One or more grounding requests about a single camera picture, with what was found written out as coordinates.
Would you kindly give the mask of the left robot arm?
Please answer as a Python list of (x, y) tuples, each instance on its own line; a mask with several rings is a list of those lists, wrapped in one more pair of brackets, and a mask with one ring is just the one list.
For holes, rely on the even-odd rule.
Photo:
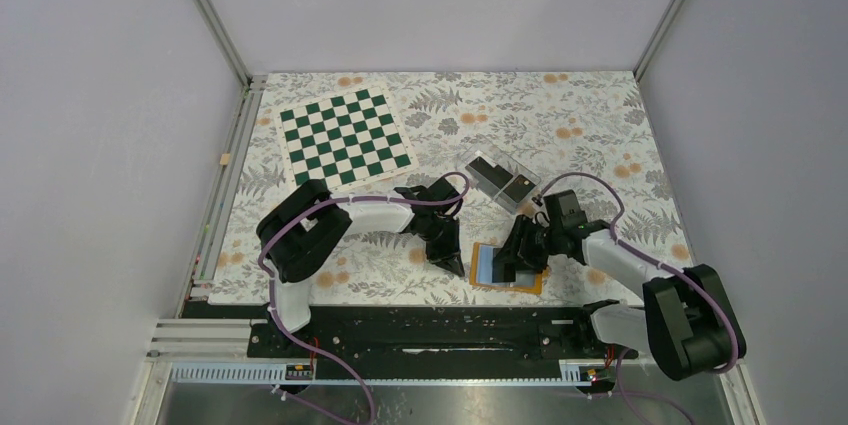
[(465, 275), (457, 218), (468, 177), (449, 172), (429, 186), (397, 187), (387, 195), (333, 194), (323, 180), (309, 179), (256, 227), (259, 267), (269, 277), (272, 343), (288, 356), (309, 346), (310, 278), (349, 235), (387, 232), (425, 244), (428, 263)]

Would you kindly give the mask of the single black credit card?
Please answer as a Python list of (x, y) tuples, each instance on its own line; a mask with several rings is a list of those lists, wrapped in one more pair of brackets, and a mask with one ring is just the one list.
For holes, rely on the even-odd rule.
[(530, 286), (542, 270), (525, 259), (518, 247), (496, 247), (491, 258), (491, 282), (496, 285)]

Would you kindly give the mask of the orange leather card holder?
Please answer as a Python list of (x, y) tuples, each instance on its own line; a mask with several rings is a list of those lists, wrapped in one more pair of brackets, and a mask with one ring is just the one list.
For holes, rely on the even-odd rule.
[(490, 290), (540, 295), (549, 271), (536, 272), (497, 264), (495, 258), (499, 251), (499, 247), (491, 244), (474, 244), (469, 283)]

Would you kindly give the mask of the clear plastic card box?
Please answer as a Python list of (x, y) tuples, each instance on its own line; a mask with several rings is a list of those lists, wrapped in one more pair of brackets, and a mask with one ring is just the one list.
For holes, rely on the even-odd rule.
[(459, 164), (477, 190), (511, 213), (520, 212), (540, 183), (536, 173), (494, 145), (469, 148)]

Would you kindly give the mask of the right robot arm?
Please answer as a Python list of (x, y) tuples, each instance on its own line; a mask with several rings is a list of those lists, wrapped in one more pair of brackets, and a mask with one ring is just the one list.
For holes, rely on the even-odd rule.
[(572, 190), (542, 200), (544, 222), (517, 216), (505, 243), (490, 254), (491, 279), (506, 284), (540, 274), (565, 256), (601, 271), (641, 301), (598, 301), (582, 309), (575, 347), (597, 357), (611, 345), (650, 355), (670, 379), (723, 373), (747, 353), (747, 343), (723, 282), (711, 266), (676, 269), (615, 237), (611, 223), (589, 219)]

